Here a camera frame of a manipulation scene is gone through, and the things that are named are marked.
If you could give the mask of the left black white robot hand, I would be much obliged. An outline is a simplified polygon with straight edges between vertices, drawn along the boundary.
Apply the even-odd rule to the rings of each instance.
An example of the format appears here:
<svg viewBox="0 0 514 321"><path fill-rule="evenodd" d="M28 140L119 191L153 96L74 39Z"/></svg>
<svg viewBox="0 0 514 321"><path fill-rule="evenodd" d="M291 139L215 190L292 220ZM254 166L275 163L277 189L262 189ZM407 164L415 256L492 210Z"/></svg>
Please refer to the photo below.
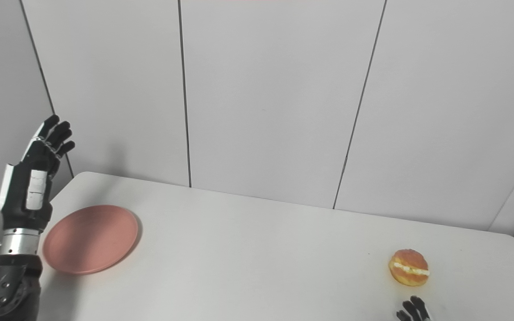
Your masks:
<svg viewBox="0 0 514 321"><path fill-rule="evenodd" d="M27 228L42 232L50 221L52 180L62 158L75 147L68 121L47 118L29 141L22 159L7 164L0 188L3 230Z"/></svg>

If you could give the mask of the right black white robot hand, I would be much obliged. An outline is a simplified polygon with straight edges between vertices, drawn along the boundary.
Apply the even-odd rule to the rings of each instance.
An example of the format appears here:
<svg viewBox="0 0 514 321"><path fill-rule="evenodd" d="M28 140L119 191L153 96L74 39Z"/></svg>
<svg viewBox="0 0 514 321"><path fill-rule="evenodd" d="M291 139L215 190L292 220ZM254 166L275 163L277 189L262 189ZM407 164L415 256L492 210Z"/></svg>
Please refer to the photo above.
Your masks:
<svg viewBox="0 0 514 321"><path fill-rule="evenodd" d="M432 321L424 301L418 296L411 296L402 302L402 309L396 311L399 321Z"/></svg>

